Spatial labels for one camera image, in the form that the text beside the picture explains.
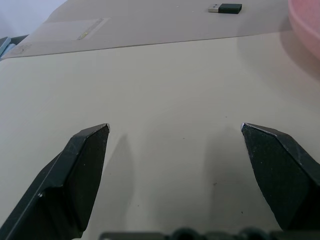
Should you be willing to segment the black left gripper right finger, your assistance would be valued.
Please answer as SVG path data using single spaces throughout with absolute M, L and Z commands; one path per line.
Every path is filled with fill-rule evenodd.
M 259 189 L 282 230 L 320 231 L 320 163 L 289 134 L 243 123 Z

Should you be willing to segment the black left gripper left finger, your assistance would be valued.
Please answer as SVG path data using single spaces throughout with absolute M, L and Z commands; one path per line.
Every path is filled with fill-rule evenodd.
M 88 227 L 110 127 L 86 128 L 35 177 L 0 227 L 0 240 L 73 240 Z

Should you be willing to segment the grey-blue box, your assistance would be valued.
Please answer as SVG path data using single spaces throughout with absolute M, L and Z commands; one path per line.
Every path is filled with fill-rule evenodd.
M 28 35 L 21 35 L 16 37 L 0 38 L 0 59 L 4 57 L 10 50 L 22 42 Z

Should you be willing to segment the pink plastic bowl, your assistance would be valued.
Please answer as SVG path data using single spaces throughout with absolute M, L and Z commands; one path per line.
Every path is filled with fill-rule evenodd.
M 295 35 L 320 60 L 320 0 L 287 0 L 287 3 Z

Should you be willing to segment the black USB dongle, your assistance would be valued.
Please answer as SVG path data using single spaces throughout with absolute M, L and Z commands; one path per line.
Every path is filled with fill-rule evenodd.
M 239 14 L 242 10 L 242 4 L 240 3 L 221 3 L 213 4 L 207 8 L 209 13 L 219 14 Z

